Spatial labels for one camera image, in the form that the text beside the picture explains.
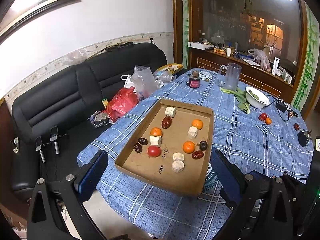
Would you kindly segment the dark purple passion fruit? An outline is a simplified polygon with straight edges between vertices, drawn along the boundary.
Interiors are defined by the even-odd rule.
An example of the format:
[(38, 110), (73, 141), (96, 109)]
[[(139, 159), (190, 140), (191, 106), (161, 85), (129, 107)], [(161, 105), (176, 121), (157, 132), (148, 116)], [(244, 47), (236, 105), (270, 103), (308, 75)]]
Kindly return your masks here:
[(205, 151), (208, 148), (208, 143), (205, 140), (200, 141), (199, 149), (201, 151)]

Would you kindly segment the large orange mandarin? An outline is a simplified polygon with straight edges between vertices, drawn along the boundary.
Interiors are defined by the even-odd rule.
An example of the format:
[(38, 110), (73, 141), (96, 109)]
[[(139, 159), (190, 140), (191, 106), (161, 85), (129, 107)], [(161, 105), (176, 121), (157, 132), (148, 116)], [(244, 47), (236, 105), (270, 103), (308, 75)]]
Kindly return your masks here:
[(186, 141), (183, 146), (182, 149), (185, 153), (187, 154), (191, 154), (195, 151), (195, 144), (192, 141)]

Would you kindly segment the beige sugarcane chunk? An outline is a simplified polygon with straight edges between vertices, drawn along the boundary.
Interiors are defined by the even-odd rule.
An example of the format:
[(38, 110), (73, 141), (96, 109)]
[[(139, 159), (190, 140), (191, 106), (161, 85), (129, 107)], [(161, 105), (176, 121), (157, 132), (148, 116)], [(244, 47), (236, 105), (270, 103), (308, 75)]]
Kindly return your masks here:
[(150, 136), (150, 145), (151, 146), (156, 146), (156, 147), (161, 147), (162, 144), (162, 137), (159, 135), (151, 135)]
[(180, 173), (184, 170), (185, 164), (181, 160), (175, 160), (172, 162), (171, 169), (175, 173)]
[(173, 118), (176, 114), (176, 109), (174, 107), (166, 107), (165, 115)]
[(188, 137), (193, 140), (197, 137), (198, 129), (195, 126), (190, 126), (188, 130)]
[(173, 160), (174, 161), (182, 161), (182, 162), (184, 162), (184, 154), (183, 153), (181, 153), (181, 152), (175, 152), (174, 154), (173, 154)]

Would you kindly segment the orange mandarin with stem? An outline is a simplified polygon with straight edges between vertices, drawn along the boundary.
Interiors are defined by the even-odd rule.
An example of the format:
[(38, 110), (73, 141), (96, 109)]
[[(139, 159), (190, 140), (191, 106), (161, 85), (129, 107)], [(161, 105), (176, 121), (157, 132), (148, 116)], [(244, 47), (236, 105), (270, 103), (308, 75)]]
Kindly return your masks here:
[(201, 130), (203, 128), (203, 121), (201, 119), (194, 119), (191, 125), (196, 127), (198, 130)]

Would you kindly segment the cardboard tray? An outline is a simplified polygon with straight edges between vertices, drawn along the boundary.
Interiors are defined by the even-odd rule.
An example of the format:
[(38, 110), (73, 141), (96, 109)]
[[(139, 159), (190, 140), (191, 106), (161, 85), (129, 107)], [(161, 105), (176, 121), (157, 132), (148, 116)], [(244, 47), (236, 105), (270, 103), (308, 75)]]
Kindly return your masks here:
[[(171, 126), (162, 129), (161, 155), (150, 157), (147, 154), (149, 145), (143, 145), (142, 152), (136, 153), (134, 145), (138, 139), (149, 139), (151, 129), (161, 127), (166, 107), (174, 107), (176, 115), (172, 118)], [(203, 128), (198, 130), (197, 137), (191, 140), (188, 130), (194, 119), (201, 119)], [(119, 171), (161, 189), (176, 194), (198, 196), (206, 178), (211, 149), (207, 148), (204, 156), (195, 160), (192, 154), (183, 151), (182, 146), (186, 141), (192, 141), (196, 146), (195, 150), (198, 151), (202, 140), (211, 145), (213, 122), (214, 112), (211, 108), (166, 99), (158, 100), (129, 138), (118, 155), (115, 166)], [(171, 169), (175, 152), (184, 154), (185, 167), (180, 173)]]

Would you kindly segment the dark red jujube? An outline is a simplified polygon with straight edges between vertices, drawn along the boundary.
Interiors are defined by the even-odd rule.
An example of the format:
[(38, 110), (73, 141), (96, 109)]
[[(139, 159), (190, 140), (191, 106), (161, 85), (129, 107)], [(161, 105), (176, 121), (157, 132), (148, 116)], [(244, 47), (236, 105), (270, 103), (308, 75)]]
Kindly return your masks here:
[(172, 124), (172, 118), (170, 116), (165, 116), (164, 119), (162, 120), (162, 128), (167, 129), (171, 126)]

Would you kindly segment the red apple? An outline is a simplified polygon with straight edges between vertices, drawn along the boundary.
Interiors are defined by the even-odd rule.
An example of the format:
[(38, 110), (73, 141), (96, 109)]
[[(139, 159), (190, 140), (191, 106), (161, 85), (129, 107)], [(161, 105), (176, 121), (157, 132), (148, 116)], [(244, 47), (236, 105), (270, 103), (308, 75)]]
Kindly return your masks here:
[(295, 129), (296, 131), (298, 131), (298, 130), (300, 129), (300, 126), (299, 126), (299, 124), (297, 124), (297, 123), (295, 123), (293, 126), (294, 126), (294, 129)]

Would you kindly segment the small orange mandarin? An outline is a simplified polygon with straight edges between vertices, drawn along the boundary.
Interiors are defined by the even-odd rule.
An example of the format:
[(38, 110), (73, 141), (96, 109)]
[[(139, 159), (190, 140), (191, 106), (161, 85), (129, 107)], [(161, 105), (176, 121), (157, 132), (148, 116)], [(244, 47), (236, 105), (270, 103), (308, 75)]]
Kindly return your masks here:
[(272, 124), (271, 118), (267, 117), (267, 118), (265, 119), (265, 123), (266, 123), (267, 125)]

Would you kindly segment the black power adapter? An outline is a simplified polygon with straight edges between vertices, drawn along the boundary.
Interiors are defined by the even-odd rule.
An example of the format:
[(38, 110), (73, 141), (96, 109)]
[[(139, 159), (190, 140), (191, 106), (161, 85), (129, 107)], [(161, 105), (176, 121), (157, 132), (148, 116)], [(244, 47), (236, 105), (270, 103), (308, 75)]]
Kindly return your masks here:
[(287, 111), (287, 103), (281, 100), (278, 100), (276, 103), (277, 110), (285, 113)]

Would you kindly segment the black leather sofa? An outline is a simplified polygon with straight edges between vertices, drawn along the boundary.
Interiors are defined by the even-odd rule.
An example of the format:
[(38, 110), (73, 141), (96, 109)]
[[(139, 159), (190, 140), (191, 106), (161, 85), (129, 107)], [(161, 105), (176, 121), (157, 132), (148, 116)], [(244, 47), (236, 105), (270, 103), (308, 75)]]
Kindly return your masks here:
[[(95, 128), (89, 117), (104, 110), (103, 100), (112, 99), (124, 86), (120, 77), (133, 74), (135, 66), (155, 71), (166, 64), (165, 53), (155, 44), (127, 43), (67, 67), (19, 96), (11, 109), (20, 140), (11, 168), (14, 194), (28, 200), (39, 178), (56, 181), (75, 171), (78, 154), (106, 130)], [(59, 155), (49, 139), (54, 126), (68, 134), (59, 140)], [(36, 151), (39, 136), (45, 163)]]

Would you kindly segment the white enamel bowl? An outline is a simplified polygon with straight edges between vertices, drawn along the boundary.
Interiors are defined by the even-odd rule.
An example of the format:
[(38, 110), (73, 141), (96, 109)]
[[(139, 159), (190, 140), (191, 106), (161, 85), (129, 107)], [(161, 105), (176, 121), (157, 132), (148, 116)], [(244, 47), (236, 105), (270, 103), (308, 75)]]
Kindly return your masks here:
[(268, 97), (263, 94), (260, 90), (247, 86), (246, 90), (246, 99), (248, 103), (257, 109), (263, 109), (264, 107), (270, 104)]

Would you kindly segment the green leafy vegetable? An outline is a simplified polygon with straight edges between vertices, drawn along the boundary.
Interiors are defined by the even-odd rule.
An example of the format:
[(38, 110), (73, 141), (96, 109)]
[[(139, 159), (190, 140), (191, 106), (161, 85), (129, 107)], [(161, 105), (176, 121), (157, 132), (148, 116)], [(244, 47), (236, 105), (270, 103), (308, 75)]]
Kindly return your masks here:
[(236, 98), (236, 100), (238, 102), (238, 108), (242, 112), (244, 112), (245, 114), (250, 113), (249, 103), (246, 99), (246, 92), (244, 92), (243, 90), (241, 90), (239, 88), (237, 88), (236, 90), (230, 90), (230, 89), (225, 89), (225, 88), (220, 87), (220, 90), (224, 93), (234, 95), (234, 97)]

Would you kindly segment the clear glass pitcher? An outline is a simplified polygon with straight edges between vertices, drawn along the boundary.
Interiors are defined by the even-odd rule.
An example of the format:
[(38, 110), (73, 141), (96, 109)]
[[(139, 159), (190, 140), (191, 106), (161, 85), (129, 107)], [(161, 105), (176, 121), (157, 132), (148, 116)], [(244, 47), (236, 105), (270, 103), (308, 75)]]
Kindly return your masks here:
[[(225, 70), (225, 78), (221, 79), (222, 71)], [(229, 62), (227, 65), (221, 65), (217, 73), (218, 85), (224, 89), (236, 91), (240, 79), (242, 67), (236, 63)]]

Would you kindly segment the white plastic bag on counter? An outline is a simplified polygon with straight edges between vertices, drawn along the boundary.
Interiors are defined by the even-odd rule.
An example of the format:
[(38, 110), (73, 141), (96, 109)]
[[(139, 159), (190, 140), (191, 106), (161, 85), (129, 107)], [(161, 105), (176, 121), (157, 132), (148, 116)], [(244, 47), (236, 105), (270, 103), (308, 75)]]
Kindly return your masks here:
[(261, 69), (267, 72), (271, 72), (270, 62), (265, 52), (260, 49), (249, 49), (248, 53), (253, 56), (254, 60), (260, 64)]

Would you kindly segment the bamboo wall decoration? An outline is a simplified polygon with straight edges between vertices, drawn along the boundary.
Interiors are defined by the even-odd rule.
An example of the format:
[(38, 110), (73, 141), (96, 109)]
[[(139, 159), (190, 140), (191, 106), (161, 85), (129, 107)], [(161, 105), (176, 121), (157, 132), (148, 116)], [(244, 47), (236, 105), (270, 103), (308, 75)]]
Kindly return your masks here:
[(306, 56), (302, 76), (291, 104), (300, 112), (306, 103), (315, 78), (319, 53), (319, 22), (316, 20), (310, 7), (307, 4), (305, 6), (308, 23)]

